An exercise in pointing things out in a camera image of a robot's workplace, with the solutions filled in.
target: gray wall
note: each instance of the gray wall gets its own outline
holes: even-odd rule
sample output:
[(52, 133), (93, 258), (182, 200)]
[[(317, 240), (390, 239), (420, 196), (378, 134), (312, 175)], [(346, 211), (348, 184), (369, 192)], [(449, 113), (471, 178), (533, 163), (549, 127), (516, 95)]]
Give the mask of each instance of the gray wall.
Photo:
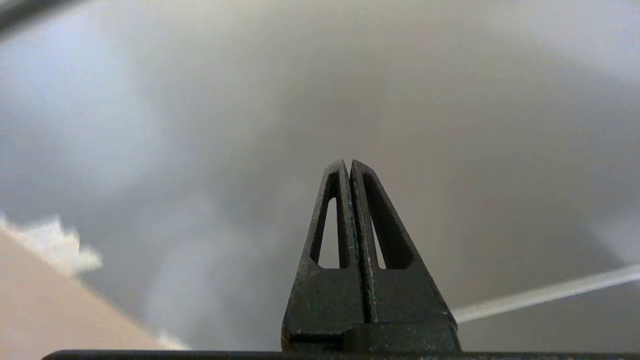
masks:
[[(60, 214), (104, 256), (92, 288), (196, 348), (278, 348), (337, 158), (376, 169), (452, 307), (612, 270), (640, 258), (639, 14), (89, 1), (0, 44), (0, 209)], [(640, 351), (637, 300), (599, 291), (461, 340)]]

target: white cable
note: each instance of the white cable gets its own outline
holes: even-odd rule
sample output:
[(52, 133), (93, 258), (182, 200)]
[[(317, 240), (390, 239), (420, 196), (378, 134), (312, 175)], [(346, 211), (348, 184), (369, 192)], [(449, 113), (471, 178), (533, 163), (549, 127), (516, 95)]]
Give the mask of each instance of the white cable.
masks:
[(640, 280), (640, 264), (453, 309), (451, 313), (458, 323), (469, 322), (636, 280)]

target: blurry background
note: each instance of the blurry background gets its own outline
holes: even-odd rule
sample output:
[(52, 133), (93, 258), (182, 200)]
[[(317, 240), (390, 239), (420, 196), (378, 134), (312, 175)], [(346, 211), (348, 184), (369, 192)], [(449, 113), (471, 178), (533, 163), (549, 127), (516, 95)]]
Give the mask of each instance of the blurry background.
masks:
[[(338, 158), (376, 169), (451, 307), (640, 261), (638, 1), (92, 0), (15, 31), (0, 210), (58, 214), (103, 256), (89, 287), (194, 348), (279, 348)], [(639, 299), (460, 338), (637, 352)]]

